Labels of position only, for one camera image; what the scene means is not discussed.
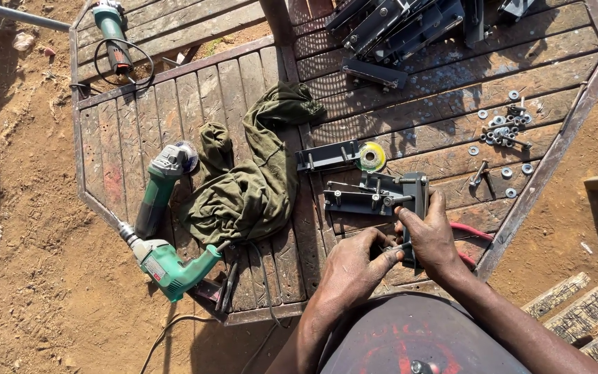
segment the person's right hand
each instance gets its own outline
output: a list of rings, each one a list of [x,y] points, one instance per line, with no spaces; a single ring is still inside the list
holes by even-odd
[[[395,213],[399,221],[396,222],[395,231],[401,234],[403,226],[407,227],[417,259],[426,269],[428,277],[439,282],[470,271],[456,250],[454,235],[446,217],[444,193],[435,188],[431,190],[426,218],[422,221],[407,208],[397,207]]]

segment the hand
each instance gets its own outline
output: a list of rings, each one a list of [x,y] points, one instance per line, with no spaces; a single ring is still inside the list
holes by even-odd
[[[425,220],[399,206],[395,209],[399,221],[394,229],[396,233],[402,233],[403,226],[407,227],[417,259],[428,277],[439,283],[446,277],[469,273],[469,270],[459,258],[454,244],[454,235],[446,217],[444,193],[435,188],[431,188],[431,193]]]
[[[386,247],[393,243],[377,228],[343,239],[327,258],[324,277],[313,296],[322,313],[340,316],[344,311],[366,301],[382,277],[403,259],[403,251],[383,252],[370,260],[373,243]]]

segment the electric drill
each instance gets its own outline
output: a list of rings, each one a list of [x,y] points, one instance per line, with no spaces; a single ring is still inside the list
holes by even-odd
[[[153,236],[170,202],[175,183],[197,165],[197,152],[190,142],[169,144],[150,163],[149,183],[137,213],[135,234],[142,239]]]
[[[98,5],[92,9],[92,14],[104,39],[126,40],[123,32],[124,8],[121,3],[113,0],[99,0]],[[117,75],[125,75],[131,83],[135,84],[129,75],[133,69],[133,63],[128,53],[127,44],[119,41],[106,41],[105,44],[108,47],[108,60],[112,71]]]
[[[133,227],[118,220],[119,235],[133,250],[139,268],[152,278],[171,303],[181,300],[184,292],[207,276],[223,257],[220,253],[230,245],[226,240],[218,248],[209,244],[197,259],[181,261],[177,250],[161,239],[142,240]]]

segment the green cloth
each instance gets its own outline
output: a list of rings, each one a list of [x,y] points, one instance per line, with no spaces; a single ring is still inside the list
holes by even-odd
[[[325,113],[303,83],[278,82],[244,118],[252,160],[233,165],[227,127],[207,123],[200,131],[203,184],[182,204],[179,220],[202,244],[262,239],[290,219],[298,186],[295,156],[274,131],[297,131]]]

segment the yellow grinding disc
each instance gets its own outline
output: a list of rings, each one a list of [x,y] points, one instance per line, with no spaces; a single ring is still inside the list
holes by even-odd
[[[382,170],[387,162],[382,146],[376,142],[365,142],[359,146],[360,159],[357,167],[367,172],[378,172]]]

